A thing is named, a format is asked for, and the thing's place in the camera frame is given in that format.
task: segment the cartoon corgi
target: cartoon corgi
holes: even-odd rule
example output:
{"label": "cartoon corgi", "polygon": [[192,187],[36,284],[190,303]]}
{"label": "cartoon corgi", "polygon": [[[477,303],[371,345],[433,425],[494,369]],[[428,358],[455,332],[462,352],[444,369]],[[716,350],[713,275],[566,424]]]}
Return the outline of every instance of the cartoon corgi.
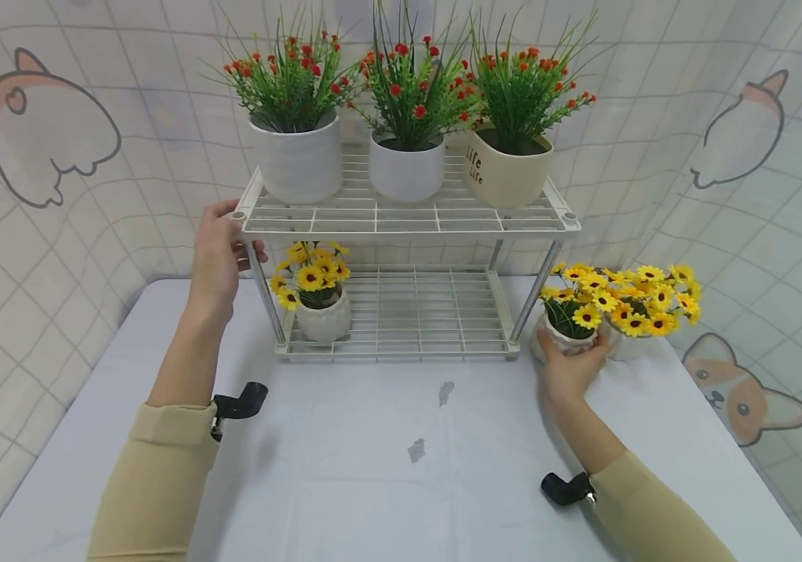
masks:
{"label": "cartoon corgi", "polygon": [[25,48],[0,76],[0,176],[26,205],[63,205],[63,173],[91,176],[122,144],[114,119],[91,94],[54,76]]}
{"label": "cartoon corgi", "polygon": [[789,71],[782,69],[759,84],[748,82],[738,100],[713,118],[691,166],[697,189],[736,181],[766,162],[785,128],[779,94],[787,79]]}
{"label": "cartoon corgi", "polygon": [[740,446],[755,444],[763,431],[802,427],[802,402],[763,386],[715,333],[697,338],[683,365]]}

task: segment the beige pot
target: beige pot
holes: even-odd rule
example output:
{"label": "beige pot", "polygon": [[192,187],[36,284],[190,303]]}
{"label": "beige pot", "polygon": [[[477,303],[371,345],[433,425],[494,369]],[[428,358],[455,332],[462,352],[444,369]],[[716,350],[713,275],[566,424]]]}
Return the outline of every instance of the beige pot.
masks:
{"label": "beige pot", "polygon": [[[490,129],[490,125],[477,130],[484,129]],[[466,183],[480,200],[497,208],[519,208],[538,199],[547,183],[554,153],[554,145],[547,138],[535,138],[547,152],[515,156],[492,148],[476,130],[470,130],[468,137]]]}

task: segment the wire shelf tier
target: wire shelf tier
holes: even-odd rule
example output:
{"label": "wire shelf tier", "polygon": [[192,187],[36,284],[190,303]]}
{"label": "wire shelf tier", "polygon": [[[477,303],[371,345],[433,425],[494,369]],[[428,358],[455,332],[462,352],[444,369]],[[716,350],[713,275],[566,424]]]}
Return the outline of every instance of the wire shelf tier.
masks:
{"label": "wire shelf tier", "polygon": [[308,342],[287,312],[286,359],[350,357],[514,357],[513,323],[497,273],[479,265],[358,265],[346,288],[350,332]]}
{"label": "wire shelf tier", "polygon": [[342,189],[317,205],[286,205],[277,200],[266,191],[258,169],[233,218],[243,221],[246,236],[274,241],[435,236],[467,240],[560,239],[582,230],[550,178],[541,196],[531,205],[494,208],[477,200],[465,185],[464,156],[448,154],[446,179],[438,193],[428,201],[399,203],[381,197],[372,189],[368,161],[364,147],[346,144],[342,154]]}

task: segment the yellow flower plant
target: yellow flower plant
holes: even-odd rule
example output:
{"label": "yellow flower plant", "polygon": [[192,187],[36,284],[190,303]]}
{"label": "yellow flower plant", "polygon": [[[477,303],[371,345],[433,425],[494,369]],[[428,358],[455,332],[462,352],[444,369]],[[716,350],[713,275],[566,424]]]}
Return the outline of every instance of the yellow flower plant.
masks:
{"label": "yellow flower plant", "polygon": [[346,247],[329,242],[324,248],[319,242],[295,242],[288,248],[288,259],[276,266],[269,288],[284,308],[294,310],[298,303],[307,308],[328,308],[341,296],[341,284],[350,277],[344,262]]}

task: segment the flower pot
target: flower pot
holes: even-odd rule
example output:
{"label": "flower pot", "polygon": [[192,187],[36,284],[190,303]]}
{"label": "flower pot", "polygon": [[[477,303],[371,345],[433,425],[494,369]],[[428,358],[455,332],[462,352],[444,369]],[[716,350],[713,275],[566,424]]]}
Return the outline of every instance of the flower pot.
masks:
{"label": "flower pot", "polygon": [[294,317],[305,338],[311,342],[332,343],[350,330],[348,290],[342,286],[339,300],[328,308],[307,308],[304,303],[298,302]]}
{"label": "flower pot", "polygon": [[341,188],[339,118],[328,112],[316,129],[277,133],[253,116],[249,119],[266,190],[293,205],[322,201]]}
{"label": "flower pot", "polygon": [[620,332],[619,328],[610,322],[607,315],[604,315],[604,321],[601,322],[601,327],[597,329],[607,337],[610,343],[610,351],[607,358],[612,361],[637,359],[644,353],[644,349],[647,347],[647,340],[651,338],[651,336],[626,336],[625,333]]}
{"label": "flower pot", "polygon": [[592,332],[591,336],[583,340],[577,340],[562,335],[562,333],[557,332],[556,328],[551,325],[550,320],[547,319],[547,313],[542,310],[541,316],[536,320],[535,327],[532,328],[532,337],[529,339],[529,349],[532,351],[532,355],[535,355],[535,358],[540,361],[542,365],[544,364],[544,350],[541,349],[541,344],[538,343],[539,329],[547,331],[548,335],[554,340],[557,347],[560,348],[560,351],[562,351],[564,355],[578,355],[583,351],[587,351],[593,347],[597,339],[597,331]]}
{"label": "flower pot", "polygon": [[466,183],[482,201],[497,208],[519,208],[538,199],[550,172],[554,145],[547,138],[535,142],[547,152],[517,156],[499,152],[479,136],[480,126],[468,133],[466,146]]}
{"label": "flower pot", "polygon": [[377,193],[401,203],[429,199],[444,183],[444,136],[435,147],[418,152],[385,148],[388,136],[369,138],[369,181]]}

